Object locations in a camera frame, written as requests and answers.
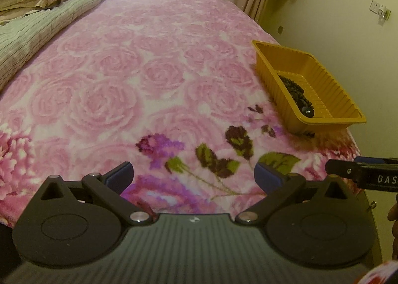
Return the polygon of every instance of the yellow tray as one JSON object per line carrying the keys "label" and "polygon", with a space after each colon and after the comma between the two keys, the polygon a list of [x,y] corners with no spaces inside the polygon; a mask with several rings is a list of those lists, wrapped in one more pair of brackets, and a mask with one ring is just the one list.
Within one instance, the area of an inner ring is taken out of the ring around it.
{"label": "yellow tray", "polygon": [[[276,102],[289,132],[327,132],[366,122],[358,106],[313,55],[260,41],[253,44],[257,52],[257,74]],[[314,106],[313,118],[300,112],[278,74],[304,89],[304,96]]]}

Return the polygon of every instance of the wall switch plate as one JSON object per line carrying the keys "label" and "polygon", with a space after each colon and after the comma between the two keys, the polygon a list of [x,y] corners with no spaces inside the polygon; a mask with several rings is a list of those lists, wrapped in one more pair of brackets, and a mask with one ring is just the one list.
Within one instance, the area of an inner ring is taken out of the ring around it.
{"label": "wall switch plate", "polygon": [[370,11],[373,11],[375,14],[379,14],[380,4],[378,2],[372,1]]}

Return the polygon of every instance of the wall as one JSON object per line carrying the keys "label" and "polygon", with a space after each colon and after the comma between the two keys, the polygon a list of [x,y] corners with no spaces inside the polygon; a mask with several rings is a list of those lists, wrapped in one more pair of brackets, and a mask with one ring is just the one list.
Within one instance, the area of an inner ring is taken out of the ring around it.
{"label": "wall", "polygon": [[[281,44],[314,54],[348,91],[368,120],[350,128],[363,155],[398,157],[398,0],[375,1],[392,11],[384,25],[369,10],[372,0],[268,0],[260,24]],[[389,259],[395,195],[367,195],[378,203],[374,216]]]}

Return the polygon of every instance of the purple flower print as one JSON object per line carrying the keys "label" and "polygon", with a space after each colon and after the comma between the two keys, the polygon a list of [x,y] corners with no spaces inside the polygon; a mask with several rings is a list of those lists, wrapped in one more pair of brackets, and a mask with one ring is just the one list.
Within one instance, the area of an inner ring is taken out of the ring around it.
{"label": "purple flower print", "polygon": [[162,134],[148,135],[135,144],[138,150],[152,159],[149,169],[160,169],[184,149],[184,143],[172,141]]}

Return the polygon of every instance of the bedspread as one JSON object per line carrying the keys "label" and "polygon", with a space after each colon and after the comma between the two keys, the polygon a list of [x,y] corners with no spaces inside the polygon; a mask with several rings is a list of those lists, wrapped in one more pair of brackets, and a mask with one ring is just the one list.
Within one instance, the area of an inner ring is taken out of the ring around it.
{"label": "bedspread", "polygon": [[122,194],[154,212],[230,213],[261,200],[258,161],[308,180],[359,154],[348,131],[293,136],[254,73],[276,41],[222,0],[104,0],[47,43],[0,100],[0,216],[13,226],[50,174],[123,161]]}

